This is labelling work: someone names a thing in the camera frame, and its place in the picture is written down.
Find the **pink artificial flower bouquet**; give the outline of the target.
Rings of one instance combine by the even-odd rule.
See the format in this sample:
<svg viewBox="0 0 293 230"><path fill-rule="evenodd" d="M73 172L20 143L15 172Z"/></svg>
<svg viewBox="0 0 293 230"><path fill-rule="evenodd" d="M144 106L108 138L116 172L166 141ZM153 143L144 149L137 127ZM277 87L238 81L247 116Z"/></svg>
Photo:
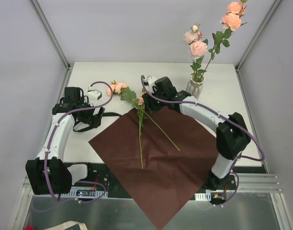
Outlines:
<svg viewBox="0 0 293 230"><path fill-rule="evenodd" d="M180 148L174 143L174 141L167 135L167 133L159 126L158 123L146 112L145 101L141 96L137 96L136 92L131 90L125 83L117 83L113 80L107 89L107 94L109 96L118 95L120 100L126 101L131 104L133 108L136 109L136 114L138 117L138 130L139 130L139 152L140 152L140 163L141 169L144 168L143 150L142 150L142 127L144 126L144 120L149 119L152 123L164 134L164 136L170 141L170 143L180 151Z"/></svg>

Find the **light pink rose stem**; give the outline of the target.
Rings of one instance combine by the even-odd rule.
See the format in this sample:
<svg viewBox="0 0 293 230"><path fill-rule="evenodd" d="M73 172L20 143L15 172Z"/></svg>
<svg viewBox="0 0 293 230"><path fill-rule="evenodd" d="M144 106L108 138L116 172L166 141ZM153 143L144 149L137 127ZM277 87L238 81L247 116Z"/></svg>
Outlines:
<svg viewBox="0 0 293 230"><path fill-rule="evenodd" d="M191 74L194 82L204 81L203 74L206 72L202 70L202 61L204 55L208 52L208 41L202 40L203 34L199 29L200 24L194 24L190 31L187 31L183 35L183 41L189 46L189 53L192 57L192 63L190 65L193 73Z"/></svg>

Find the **red and maroon wrapping paper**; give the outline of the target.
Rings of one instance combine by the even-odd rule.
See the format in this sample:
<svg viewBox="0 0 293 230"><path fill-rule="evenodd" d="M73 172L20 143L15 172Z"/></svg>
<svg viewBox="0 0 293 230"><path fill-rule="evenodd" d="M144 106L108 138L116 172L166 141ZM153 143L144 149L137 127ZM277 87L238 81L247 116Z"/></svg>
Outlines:
<svg viewBox="0 0 293 230"><path fill-rule="evenodd" d="M138 126L132 109L89 141L157 229L208 180L216 139L193 118L162 108Z"/></svg>

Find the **orange pink rose stem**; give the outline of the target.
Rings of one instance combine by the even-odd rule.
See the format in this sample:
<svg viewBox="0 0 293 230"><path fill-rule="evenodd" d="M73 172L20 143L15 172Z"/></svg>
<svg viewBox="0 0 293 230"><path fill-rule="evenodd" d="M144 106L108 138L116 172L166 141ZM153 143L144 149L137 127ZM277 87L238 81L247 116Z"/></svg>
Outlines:
<svg viewBox="0 0 293 230"><path fill-rule="evenodd" d="M210 59L204 70L201 71L199 76L201 80L204 80L204 74L208 69L211 61L214 60L215 55L221 51L221 46L230 47L229 38L234 32L246 23L242 22L242 17L246 14L247 0L234 1L230 3L226 8L225 16L220 20L222 25L221 31L216 31L212 34L214 45L208 50L210 53Z"/></svg>

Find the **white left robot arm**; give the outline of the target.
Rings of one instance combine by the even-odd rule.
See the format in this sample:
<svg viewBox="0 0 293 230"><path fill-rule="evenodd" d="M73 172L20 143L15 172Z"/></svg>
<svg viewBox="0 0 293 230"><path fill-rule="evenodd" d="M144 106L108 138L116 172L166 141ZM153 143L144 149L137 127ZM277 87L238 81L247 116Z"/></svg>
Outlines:
<svg viewBox="0 0 293 230"><path fill-rule="evenodd" d="M97 114L88 96L79 87L66 87L62 97L52 109L52 123L42 150L34 160L28 160L25 169L35 195L67 194L78 181L83 186L94 182L90 163L63 163L65 147L74 127L84 123L87 127L80 132L89 131L101 125L105 109Z"/></svg>

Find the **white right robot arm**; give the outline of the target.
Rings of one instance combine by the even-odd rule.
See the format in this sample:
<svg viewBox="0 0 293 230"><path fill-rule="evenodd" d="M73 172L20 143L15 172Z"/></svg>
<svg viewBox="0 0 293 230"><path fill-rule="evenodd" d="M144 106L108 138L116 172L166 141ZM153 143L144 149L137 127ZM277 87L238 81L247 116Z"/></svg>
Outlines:
<svg viewBox="0 0 293 230"><path fill-rule="evenodd" d="M224 186L237 157L251 142L243 116L237 112L220 115L218 111L198 102L190 93L177 91L168 77L156 79L141 76L141 83L146 91L143 100L149 113L167 107L194 118L215 132L219 154L204 188L215 191Z"/></svg>

